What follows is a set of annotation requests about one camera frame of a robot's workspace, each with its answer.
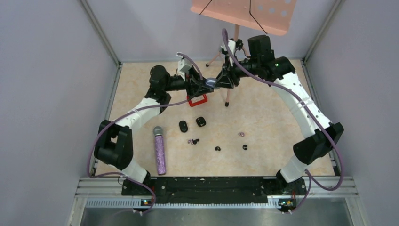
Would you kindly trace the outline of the silver blue earbud charging case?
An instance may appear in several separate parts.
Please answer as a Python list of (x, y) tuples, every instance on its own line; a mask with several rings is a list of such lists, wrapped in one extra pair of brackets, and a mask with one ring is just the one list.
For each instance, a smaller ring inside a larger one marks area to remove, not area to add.
[(216, 80), (215, 78), (207, 78), (207, 79), (205, 80), (205, 84), (206, 84), (208, 87), (211, 87), (211, 88), (214, 88), (214, 87), (216, 86), (216, 83), (217, 83), (217, 80)]

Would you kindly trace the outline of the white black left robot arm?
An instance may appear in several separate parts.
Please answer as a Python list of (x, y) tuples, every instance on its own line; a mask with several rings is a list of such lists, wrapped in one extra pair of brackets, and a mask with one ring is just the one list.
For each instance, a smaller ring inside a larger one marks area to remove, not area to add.
[(150, 119), (162, 114), (170, 103), (170, 91), (186, 90), (188, 98), (206, 93), (205, 79), (195, 66), (180, 66), (171, 76), (162, 65), (150, 70), (149, 89), (141, 102), (114, 121), (104, 120), (93, 146), (93, 155), (104, 164), (117, 169), (117, 174), (132, 180), (139, 194), (150, 191), (149, 172), (140, 166), (133, 155), (133, 134)]

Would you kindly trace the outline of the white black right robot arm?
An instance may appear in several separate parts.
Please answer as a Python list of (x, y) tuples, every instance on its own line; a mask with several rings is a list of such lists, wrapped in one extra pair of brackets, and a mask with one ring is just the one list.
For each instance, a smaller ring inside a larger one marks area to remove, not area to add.
[(232, 89), (240, 79), (251, 77), (269, 85), (283, 100), (297, 121), (304, 139), (293, 146), (294, 154), (288, 163), (278, 171), (276, 188), (288, 194), (295, 188), (308, 166), (316, 159), (336, 149), (343, 134), (341, 123), (332, 123), (316, 106), (301, 84), (295, 67), (286, 57), (276, 58), (270, 38), (259, 35), (248, 39), (250, 57), (239, 61), (235, 51), (240, 42), (228, 39), (223, 34), (222, 54), (226, 63), (217, 77), (216, 87)]

